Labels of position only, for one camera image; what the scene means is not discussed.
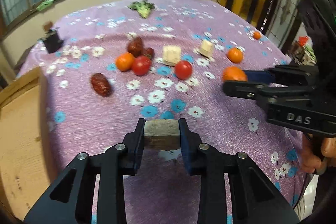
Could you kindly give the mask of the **person's right hand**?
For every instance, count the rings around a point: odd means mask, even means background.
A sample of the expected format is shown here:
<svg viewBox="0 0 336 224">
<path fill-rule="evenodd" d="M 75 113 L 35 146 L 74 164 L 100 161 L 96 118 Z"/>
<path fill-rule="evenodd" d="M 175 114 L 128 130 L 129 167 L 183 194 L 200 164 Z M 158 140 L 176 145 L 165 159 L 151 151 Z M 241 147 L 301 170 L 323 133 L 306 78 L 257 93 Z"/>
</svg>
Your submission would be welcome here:
<svg viewBox="0 0 336 224">
<path fill-rule="evenodd" d="M 302 137 L 301 169 L 310 174 L 322 174 L 327 167 L 335 168 L 335 138 L 324 138 L 317 149 L 312 137 Z"/>
</svg>

